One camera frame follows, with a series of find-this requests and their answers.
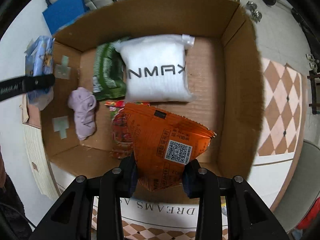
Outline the blue cartoon tissue pack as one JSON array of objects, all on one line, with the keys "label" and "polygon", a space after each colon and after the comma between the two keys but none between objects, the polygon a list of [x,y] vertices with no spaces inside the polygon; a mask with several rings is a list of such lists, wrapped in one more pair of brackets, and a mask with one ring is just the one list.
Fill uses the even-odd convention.
[{"label": "blue cartoon tissue pack", "polygon": [[[53,73],[53,43],[49,36],[39,36],[36,41],[31,40],[25,53],[25,74],[27,76],[41,76]],[[40,111],[44,110],[53,100],[53,87],[28,92],[28,102]]]}]

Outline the white NMAX pillow pack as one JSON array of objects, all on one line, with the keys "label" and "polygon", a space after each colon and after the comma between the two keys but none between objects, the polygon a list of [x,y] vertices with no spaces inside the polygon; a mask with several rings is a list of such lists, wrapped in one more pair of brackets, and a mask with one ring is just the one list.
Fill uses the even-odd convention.
[{"label": "white NMAX pillow pack", "polygon": [[190,35],[155,35],[123,41],[116,46],[126,69],[127,102],[191,102],[185,51]]}]

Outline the cardboard box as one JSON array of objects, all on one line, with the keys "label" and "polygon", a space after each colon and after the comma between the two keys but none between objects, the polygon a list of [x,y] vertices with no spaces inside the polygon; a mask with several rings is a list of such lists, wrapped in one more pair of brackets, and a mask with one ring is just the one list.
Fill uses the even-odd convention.
[{"label": "cardboard box", "polygon": [[68,58],[70,77],[57,79],[41,112],[49,160],[72,174],[102,174],[112,157],[111,115],[104,100],[96,131],[80,141],[67,101],[83,87],[101,88],[98,50],[119,47],[128,102],[149,102],[216,132],[199,161],[217,173],[248,176],[263,123],[263,75],[253,22],[232,0],[124,0],[89,12],[55,35],[53,60]]}]

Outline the green snack bag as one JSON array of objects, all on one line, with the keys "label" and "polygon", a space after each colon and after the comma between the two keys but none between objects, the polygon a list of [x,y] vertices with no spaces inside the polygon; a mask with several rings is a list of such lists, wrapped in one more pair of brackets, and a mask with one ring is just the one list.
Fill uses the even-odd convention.
[{"label": "green snack bag", "polygon": [[93,66],[93,95],[98,101],[125,96],[125,64],[116,51],[116,46],[126,40],[127,38],[122,38],[97,46]]}]

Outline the chrome dumbbell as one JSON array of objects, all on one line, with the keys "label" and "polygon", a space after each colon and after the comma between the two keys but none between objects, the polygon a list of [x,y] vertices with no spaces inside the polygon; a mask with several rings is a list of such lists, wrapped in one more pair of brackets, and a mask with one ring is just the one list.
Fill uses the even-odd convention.
[{"label": "chrome dumbbell", "polygon": [[259,23],[262,19],[262,13],[257,10],[258,6],[252,1],[246,3],[245,8],[251,12],[250,17],[255,23]]}]

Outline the checkered tablecloth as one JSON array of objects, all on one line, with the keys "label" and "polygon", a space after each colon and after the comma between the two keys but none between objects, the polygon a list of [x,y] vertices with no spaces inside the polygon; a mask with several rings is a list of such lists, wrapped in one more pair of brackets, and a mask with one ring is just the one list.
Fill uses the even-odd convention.
[{"label": "checkered tablecloth", "polygon": [[[55,186],[50,165],[87,178],[102,176],[119,165],[112,156],[112,116],[98,103],[96,131],[80,141],[67,100],[78,87],[92,89],[95,51],[59,47],[54,63],[68,57],[71,75],[57,79],[54,98],[42,111],[28,106],[30,130],[25,137],[39,186]],[[199,162],[218,175],[249,174],[254,162],[271,164],[300,150],[304,113],[303,77],[289,66],[261,59],[258,54],[227,55],[199,40],[185,56],[189,103],[161,102],[155,106],[214,130],[217,136]]]}]

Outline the orange snack bag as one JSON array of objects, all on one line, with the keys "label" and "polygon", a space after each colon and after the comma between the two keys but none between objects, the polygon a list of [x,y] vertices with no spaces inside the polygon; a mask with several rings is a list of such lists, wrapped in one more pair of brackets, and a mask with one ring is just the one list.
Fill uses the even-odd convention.
[{"label": "orange snack bag", "polygon": [[123,109],[139,182],[149,191],[177,186],[185,165],[203,154],[216,133],[184,116],[134,103]]}]

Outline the red candy bag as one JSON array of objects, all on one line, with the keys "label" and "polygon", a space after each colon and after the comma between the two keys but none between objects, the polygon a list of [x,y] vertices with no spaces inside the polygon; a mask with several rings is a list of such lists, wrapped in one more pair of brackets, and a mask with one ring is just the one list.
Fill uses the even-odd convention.
[{"label": "red candy bag", "polygon": [[133,152],[133,142],[127,125],[127,117],[124,113],[124,100],[108,100],[105,105],[110,111],[112,128],[112,157],[124,159]]}]

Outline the red object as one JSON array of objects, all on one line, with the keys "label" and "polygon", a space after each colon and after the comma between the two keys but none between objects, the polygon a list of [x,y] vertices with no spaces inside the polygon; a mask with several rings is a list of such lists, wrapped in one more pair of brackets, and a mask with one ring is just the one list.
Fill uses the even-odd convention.
[{"label": "red object", "polygon": [[308,211],[307,215],[302,219],[302,221],[297,225],[298,230],[305,230],[307,229],[313,220],[317,217],[319,213],[319,199],[313,204],[312,208]]}]

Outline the purple cloth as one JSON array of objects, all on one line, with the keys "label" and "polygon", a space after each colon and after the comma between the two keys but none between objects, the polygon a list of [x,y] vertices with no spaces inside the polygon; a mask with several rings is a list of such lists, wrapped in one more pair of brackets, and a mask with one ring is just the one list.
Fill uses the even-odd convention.
[{"label": "purple cloth", "polygon": [[95,96],[84,87],[72,91],[68,98],[68,107],[74,111],[75,131],[80,141],[91,136],[96,130]]}]

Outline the blue mat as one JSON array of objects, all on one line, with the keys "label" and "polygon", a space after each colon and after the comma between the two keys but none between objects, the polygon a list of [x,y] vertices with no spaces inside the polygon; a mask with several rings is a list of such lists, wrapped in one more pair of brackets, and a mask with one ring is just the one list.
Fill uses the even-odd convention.
[{"label": "blue mat", "polygon": [[42,14],[47,27],[52,35],[62,27],[70,25],[77,18],[89,12],[84,0],[57,0]]}]

